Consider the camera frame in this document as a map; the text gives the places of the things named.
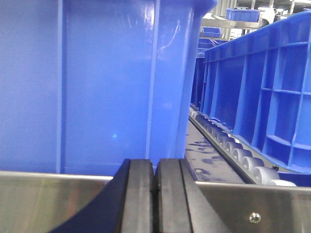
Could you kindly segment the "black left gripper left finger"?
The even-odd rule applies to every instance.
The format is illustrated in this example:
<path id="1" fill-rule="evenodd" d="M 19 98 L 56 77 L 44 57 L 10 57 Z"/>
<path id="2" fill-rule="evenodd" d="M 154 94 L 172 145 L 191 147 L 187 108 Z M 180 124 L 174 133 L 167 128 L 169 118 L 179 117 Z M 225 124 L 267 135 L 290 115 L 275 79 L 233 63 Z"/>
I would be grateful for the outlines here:
<path id="1" fill-rule="evenodd" d="M 54 233 L 151 233 L 153 168 L 125 159 L 97 196 Z"/>

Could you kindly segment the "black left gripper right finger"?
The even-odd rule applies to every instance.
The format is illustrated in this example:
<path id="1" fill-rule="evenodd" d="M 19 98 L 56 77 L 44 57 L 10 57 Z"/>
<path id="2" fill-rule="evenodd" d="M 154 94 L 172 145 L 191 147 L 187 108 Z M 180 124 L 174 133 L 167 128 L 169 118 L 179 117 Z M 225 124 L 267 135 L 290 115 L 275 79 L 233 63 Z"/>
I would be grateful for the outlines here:
<path id="1" fill-rule="evenodd" d="M 229 233 L 184 159 L 161 159 L 156 170 L 156 233 Z"/>

